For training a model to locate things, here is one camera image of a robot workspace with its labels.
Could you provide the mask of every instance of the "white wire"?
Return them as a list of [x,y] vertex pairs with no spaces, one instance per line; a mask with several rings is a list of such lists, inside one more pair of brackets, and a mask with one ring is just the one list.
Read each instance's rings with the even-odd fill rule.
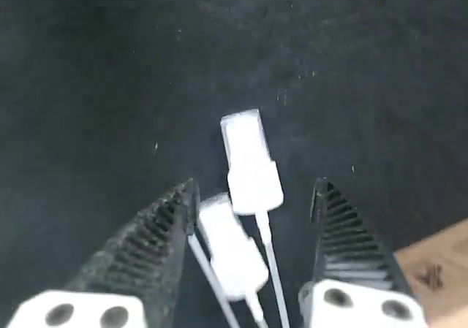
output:
[[268,266],[270,267],[271,280],[273,281],[273,288],[276,295],[276,303],[278,305],[279,318],[281,319],[282,328],[290,328],[290,321],[287,316],[286,302],[284,301],[283,288],[281,279],[279,278],[278,265],[276,264],[275,252],[273,250],[273,242],[271,239],[270,221],[268,213],[255,214],[257,225],[262,236],[262,242],[265,246],[266,258]]
[[250,311],[252,312],[252,316],[254,317],[255,323],[257,323],[258,328],[268,328],[268,324],[266,323],[265,317],[263,315],[262,305],[258,300],[257,293],[247,294],[246,303]]
[[233,309],[231,308],[229,302],[226,299],[226,296],[224,295],[224,292],[222,291],[222,287],[218,282],[218,278],[215,276],[213,270],[211,269],[211,265],[208,262],[208,259],[200,245],[200,242],[198,241],[197,236],[195,234],[192,234],[188,237],[188,239],[190,248],[192,249],[193,254],[195,255],[195,258],[197,259],[198,263],[200,264],[200,267],[202,267],[202,271],[205,274],[206,279],[210,283],[214,295],[218,299],[219,305],[221,306],[222,312],[226,317],[227,323],[229,324],[230,328],[241,328],[239,322],[237,321],[237,318],[235,317]]

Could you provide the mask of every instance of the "black surface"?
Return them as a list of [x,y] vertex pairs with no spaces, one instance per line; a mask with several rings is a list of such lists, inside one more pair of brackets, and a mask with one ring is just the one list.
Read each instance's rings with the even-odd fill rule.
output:
[[[0,320],[65,283],[169,187],[193,176],[202,197],[225,190],[219,119],[252,107],[282,176],[271,223],[291,311],[309,270],[298,245],[315,177],[394,248],[468,216],[467,0],[0,0],[0,10]],[[180,327],[221,327],[201,278],[188,256]],[[278,327],[270,284],[260,296]]]

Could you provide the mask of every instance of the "white cable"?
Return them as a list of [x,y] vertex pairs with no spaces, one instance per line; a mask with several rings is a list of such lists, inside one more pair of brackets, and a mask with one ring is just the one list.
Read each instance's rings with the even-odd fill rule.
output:
[[190,244],[190,248],[193,251],[193,254],[195,255],[195,258],[198,261],[198,264],[200,264],[200,267],[202,267],[202,271],[205,274],[206,279],[210,283],[210,286],[211,286],[211,289],[213,290],[214,295],[218,299],[219,306],[221,306],[222,312],[224,316],[226,317],[229,327],[241,328],[241,326],[239,325],[237,321],[237,318],[235,317],[233,309],[231,308],[231,305],[227,301],[227,298],[222,291],[222,287],[219,284],[218,279],[214,275],[213,270],[211,269],[210,263],[208,262],[208,259],[206,258],[205,252],[203,251],[200,245],[200,242],[198,241],[198,238],[195,234],[189,236],[189,244]]
[[221,130],[229,164],[227,182],[233,210],[238,215],[255,215],[282,328],[290,328],[268,220],[268,211],[280,206],[284,195],[276,163],[268,152],[260,112],[255,109],[225,116],[221,119]]
[[265,246],[266,258],[268,260],[268,266],[270,267],[271,280],[273,282],[273,288],[275,290],[276,303],[278,305],[281,326],[283,328],[289,328],[290,322],[287,315],[286,302],[284,301],[281,279],[279,278],[279,271],[278,265],[276,264],[275,252],[273,250],[273,242],[271,239],[271,229],[270,221],[268,219],[268,213],[256,213],[255,220],[257,221],[257,226],[260,230],[260,236],[262,238],[263,245]]
[[233,213],[229,196],[224,193],[202,202],[197,225],[211,253],[223,300],[246,300],[259,328],[268,328],[257,296],[268,281],[268,268]]

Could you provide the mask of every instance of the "screw hole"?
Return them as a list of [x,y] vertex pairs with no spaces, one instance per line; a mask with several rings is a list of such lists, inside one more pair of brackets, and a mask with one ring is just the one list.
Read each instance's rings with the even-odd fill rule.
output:
[[412,318],[409,308],[401,302],[388,300],[382,304],[382,311],[385,315],[394,319],[409,321]]
[[327,290],[323,298],[329,304],[338,306],[339,308],[352,307],[351,297],[340,289]]
[[54,307],[48,312],[45,317],[45,323],[49,327],[58,327],[62,324],[66,324],[73,316],[73,305],[71,304],[61,304]]
[[129,320],[129,311],[122,306],[106,310],[101,317],[102,328],[122,328]]

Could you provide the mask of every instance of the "black fabric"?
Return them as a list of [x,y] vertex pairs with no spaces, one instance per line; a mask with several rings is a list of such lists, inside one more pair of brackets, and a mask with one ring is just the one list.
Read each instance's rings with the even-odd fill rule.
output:
[[[317,176],[393,249],[466,218],[467,3],[0,0],[0,321],[175,184],[225,191],[219,119],[239,110],[260,108],[279,166],[293,327]],[[177,327],[225,326],[185,265]],[[260,299],[279,327],[271,283]]]

